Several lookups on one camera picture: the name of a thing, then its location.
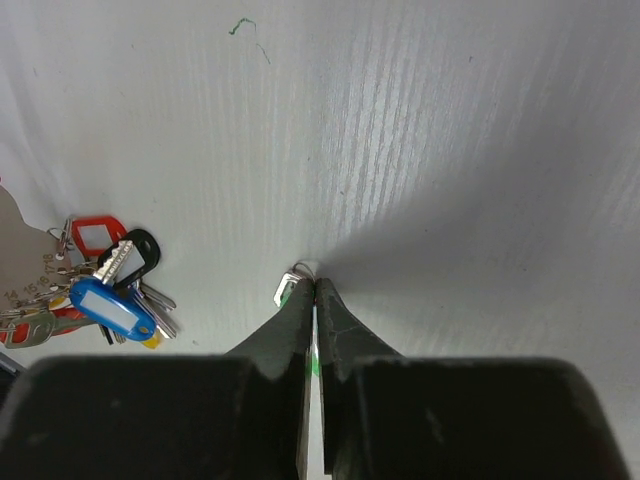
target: black key fob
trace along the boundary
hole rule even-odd
[[[160,261],[160,246],[156,239],[153,238],[146,230],[136,228],[127,232],[119,241],[131,240],[134,245],[133,252],[129,255],[124,265],[116,275],[113,288],[119,289],[131,285],[133,282],[146,275],[156,268]],[[111,256],[111,251],[118,246],[114,243],[107,248],[98,257],[98,267],[104,265],[104,262]]]

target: beige object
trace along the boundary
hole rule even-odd
[[[2,187],[0,225],[0,310],[11,308],[12,300],[32,298],[48,291],[49,284],[64,282],[55,272],[70,264],[67,258],[56,260],[56,239],[27,226],[16,202]]]

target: green mark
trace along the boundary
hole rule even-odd
[[[238,30],[240,28],[240,25],[242,25],[243,23],[251,23],[253,24],[253,30],[254,31],[258,31],[258,26],[256,25],[256,22],[254,22],[253,20],[248,19],[247,17],[241,18],[238,23],[236,23],[236,26],[233,27],[233,30],[231,30],[229,32],[229,35],[235,35],[236,34],[236,30]]]
[[[320,376],[320,362],[318,361],[318,357],[316,357],[316,352],[313,352],[313,356],[311,358],[311,373],[316,377]]]
[[[264,51],[264,48],[262,48],[262,45],[260,45],[259,43],[256,43],[256,47],[262,50],[262,54],[264,55],[264,58],[266,58],[267,62],[269,62],[269,65],[271,65],[271,60],[269,60],[269,57],[267,57],[267,52]]]

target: red key tag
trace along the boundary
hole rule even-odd
[[[53,314],[56,316],[56,318],[66,317],[66,318],[71,319],[71,320],[82,320],[83,318],[86,318],[86,315],[84,315],[83,313],[80,313],[74,307],[58,308],[57,310],[53,311]],[[55,330],[51,334],[51,336],[52,337],[57,337],[58,335],[64,335],[64,334],[67,334],[67,333],[75,332],[79,328],[80,327],[70,327],[70,328],[67,328],[67,329]]]
[[[29,325],[27,325],[26,323],[17,325],[15,331],[13,332],[13,343],[24,342],[27,339],[27,335],[29,335]],[[8,336],[9,334],[7,332],[0,333],[0,342],[5,343]]]
[[[71,224],[71,236],[85,257],[97,257],[127,233],[114,217],[76,218]]]

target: white wooden surface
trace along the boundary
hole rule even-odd
[[[317,260],[405,354],[575,362],[640,475],[638,2],[6,0],[0,17],[2,141],[47,171],[60,220],[157,236],[149,281],[185,325],[165,352],[231,348],[283,270]],[[256,28],[230,35],[243,17]],[[85,331],[14,357],[107,351]]]

